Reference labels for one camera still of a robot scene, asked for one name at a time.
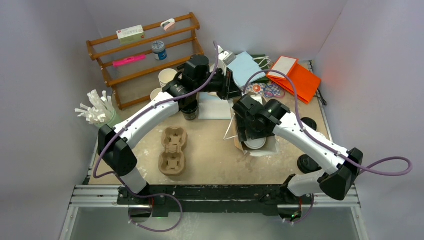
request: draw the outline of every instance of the black cord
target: black cord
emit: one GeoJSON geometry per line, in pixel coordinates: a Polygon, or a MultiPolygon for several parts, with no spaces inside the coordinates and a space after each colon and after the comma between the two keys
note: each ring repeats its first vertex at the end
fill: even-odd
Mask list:
{"type": "Polygon", "coordinates": [[[327,106],[327,101],[323,98],[323,94],[321,93],[320,89],[316,89],[318,91],[318,94],[315,95],[315,97],[318,98],[318,100],[322,103],[322,105],[327,106]]]}

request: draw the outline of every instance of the bright pink comb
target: bright pink comb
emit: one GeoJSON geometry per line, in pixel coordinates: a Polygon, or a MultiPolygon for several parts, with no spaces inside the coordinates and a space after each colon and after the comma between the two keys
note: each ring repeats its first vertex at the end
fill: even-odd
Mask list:
{"type": "Polygon", "coordinates": [[[116,68],[116,67],[119,67],[119,66],[122,66],[122,65],[125,65],[125,64],[130,64],[130,63],[134,63],[134,62],[143,60],[145,58],[146,58],[146,55],[144,55],[144,54],[139,55],[139,56],[132,56],[132,57],[125,58],[124,60],[114,61],[113,66],[116,68]]]}

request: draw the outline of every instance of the blue jar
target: blue jar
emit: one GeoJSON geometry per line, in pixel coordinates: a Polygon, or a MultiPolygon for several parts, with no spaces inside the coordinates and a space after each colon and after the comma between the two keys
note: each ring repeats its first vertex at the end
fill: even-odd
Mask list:
{"type": "Polygon", "coordinates": [[[153,51],[154,59],[164,60],[167,58],[167,50],[163,41],[154,41],[151,45],[151,50],[153,51]]]}

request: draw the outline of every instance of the black disc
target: black disc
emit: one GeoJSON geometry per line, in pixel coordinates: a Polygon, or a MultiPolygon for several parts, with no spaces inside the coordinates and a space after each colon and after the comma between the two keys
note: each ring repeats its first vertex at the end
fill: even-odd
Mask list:
{"type": "Polygon", "coordinates": [[[317,122],[315,120],[313,120],[312,118],[309,117],[303,117],[301,119],[301,121],[306,124],[308,127],[310,127],[311,129],[313,129],[314,131],[317,130],[317,122]]]}
{"type": "Polygon", "coordinates": [[[321,170],[321,167],[308,155],[303,154],[297,159],[297,167],[304,174],[310,174],[321,170]]]}

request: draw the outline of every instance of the white wall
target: white wall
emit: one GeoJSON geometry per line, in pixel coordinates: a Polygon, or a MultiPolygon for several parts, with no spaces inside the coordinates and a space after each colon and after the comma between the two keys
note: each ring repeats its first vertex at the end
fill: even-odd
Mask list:
{"type": "Polygon", "coordinates": [[[0,1],[1,239],[58,239],[96,128],[74,108],[105,88],[83,0],[0,1]]]}
{"type": "Polygon", "coordinates": [[[194,12],[207,56],[213,40],[235,53],[313,59],[347,0],[86,0],[104,37],[194,12]]]}
{"type": "Polygon", "coordinates": [[[418,0],[349,0],[315,61],[334,140],[362,150],[364,165],[389,156],[414,163],[407,176],[358,178],[373,240],[424,236],[423,12],[418,0]]]}

